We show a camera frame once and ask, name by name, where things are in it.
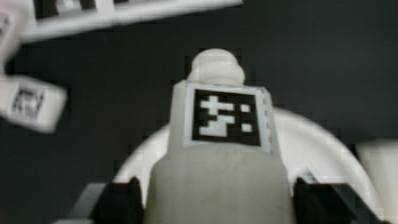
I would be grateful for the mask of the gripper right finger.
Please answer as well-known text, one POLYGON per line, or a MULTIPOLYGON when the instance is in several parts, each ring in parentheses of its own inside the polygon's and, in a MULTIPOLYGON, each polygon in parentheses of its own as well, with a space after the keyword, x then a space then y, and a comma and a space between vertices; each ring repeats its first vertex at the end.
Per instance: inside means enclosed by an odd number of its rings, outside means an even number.
POLYGON ((386 224, 347 183, 294 185, 297 224, 386 224))

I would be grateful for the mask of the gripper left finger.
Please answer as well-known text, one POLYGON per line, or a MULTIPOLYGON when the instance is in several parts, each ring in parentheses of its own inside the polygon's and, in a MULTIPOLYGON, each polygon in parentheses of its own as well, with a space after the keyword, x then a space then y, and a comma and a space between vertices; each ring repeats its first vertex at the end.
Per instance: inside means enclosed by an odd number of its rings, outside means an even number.
POLYGON ((89 183, 68 216, 56 224, 143 224, 144 205, 141 181, 89 183))

